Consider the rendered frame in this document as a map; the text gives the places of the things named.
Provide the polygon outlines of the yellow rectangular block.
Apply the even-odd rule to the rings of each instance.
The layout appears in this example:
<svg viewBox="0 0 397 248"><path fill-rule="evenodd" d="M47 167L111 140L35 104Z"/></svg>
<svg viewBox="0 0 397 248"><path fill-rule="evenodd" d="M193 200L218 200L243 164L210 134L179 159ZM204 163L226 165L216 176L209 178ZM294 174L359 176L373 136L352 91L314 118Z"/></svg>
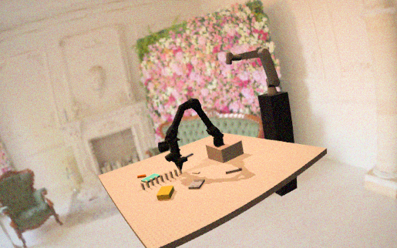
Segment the yellow rectangular block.
<svg viewBox="0 0 397 248"><path fill-rule="evenodd" d="M174 191L175 191L175 189L173 188L173 185L172 186L162 186L156 195L157 199L158 200L170 199L171 196L173 195Z"/></svg>

